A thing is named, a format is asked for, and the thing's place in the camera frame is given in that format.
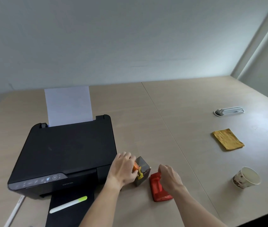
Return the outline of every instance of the printer lid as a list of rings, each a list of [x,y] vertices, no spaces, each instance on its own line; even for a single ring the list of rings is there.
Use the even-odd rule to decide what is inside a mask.
[[[110,165],[115,156],[108,115],[61,126],[41,128],[41,124],[37,124],[27,137],[8,183]]]

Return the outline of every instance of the hand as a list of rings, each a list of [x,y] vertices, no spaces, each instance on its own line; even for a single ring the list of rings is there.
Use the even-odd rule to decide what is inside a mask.
[[[180,176],[170,166],[168,165],[164,166],[160,164],[158,172],[161,172],[160,184],[162,185],[163,189],[167,191],[170,195],[173,196],[173,193],[178,188],[185,188],[185,186],[181,181]]]
[[[117,154],[110,167],[106,186],[121,190],[124,185],[132,183],[138,173],[137,170],[132,173],[135,160],[136,157],[132,156],[130,152]]]

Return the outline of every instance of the person's left hand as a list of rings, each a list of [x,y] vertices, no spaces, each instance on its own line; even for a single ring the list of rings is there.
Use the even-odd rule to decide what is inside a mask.
[[[137,170],[132,173],[135,160],[136,157],[130,152],[117,154],[110,167],[106,186],[121,190],[124,185],[132,183],[138,173]]]

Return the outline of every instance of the white paper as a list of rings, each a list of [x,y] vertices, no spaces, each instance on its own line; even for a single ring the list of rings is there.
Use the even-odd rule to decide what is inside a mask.
[[[89,86],[45,89],[49,126],[93,120]]]

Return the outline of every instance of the white stylus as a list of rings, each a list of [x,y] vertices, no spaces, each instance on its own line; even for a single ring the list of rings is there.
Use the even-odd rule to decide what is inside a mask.
[[[13,210],[12,213],[10,214],[10,217],[8,218],[6,224],[5,224],[3,227],[9,227],[9,226],[10,226],[10,224],[11,224],[13,218],[15,217],[15,214],[17,213],[17,211],[18,211],[20,205],[22,204],[24,198],[25,198],[24,195],[22,195],[22,196],[19,198],[19,200],[18,200],[16,206],[14,207],[14,210]]]
[[[71,201],[71,202],[68,202],[68,203],[66,203],[66,204],[63,204],[63,205],[61,205],[61,206],[57,206],[57,207],[55,207],[55,208],[52,208],[52,209],[49,211],[49,213],[55,213],[55,212],[60,211],[60,210],[62,210],[62,209],[64,209],[64,208],[67,208],[67,207],[69,207],[69,206],[72,206],[72,205],[75,205],[75,204],[77,204],[77,203],[83,202],[83,201],[87,200],[87,198],[88,198],[87,196],[84,196],[84,197],[81,197],[81,198],[76,199],[76,200],[74,200],[74,201]]]

